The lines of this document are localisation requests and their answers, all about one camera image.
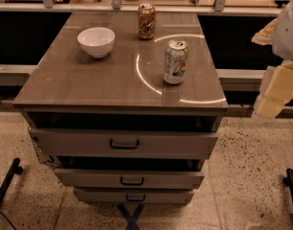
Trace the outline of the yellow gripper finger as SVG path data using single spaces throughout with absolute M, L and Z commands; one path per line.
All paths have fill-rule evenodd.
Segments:
M 276 22 L 277 19 L 273 19 L 263 29 L 255 33 L 252 37 L 252 42 L 261 46 L 271 45 Z
M 257 115 L 265 119 L 274 119 L 292 99 L 293 61 L 285 60 L 277 67 L 269 66 L 259 89 Z

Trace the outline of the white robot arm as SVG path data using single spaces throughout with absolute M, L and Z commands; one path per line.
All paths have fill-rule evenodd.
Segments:
M 283 59 L 277 67 L 268 66 L 263 74 L 253 117 L 274 119 L 293 99 L 293 0 L 278 17 L 252 37 L 258 45 L 271 45 L 274 55 Z

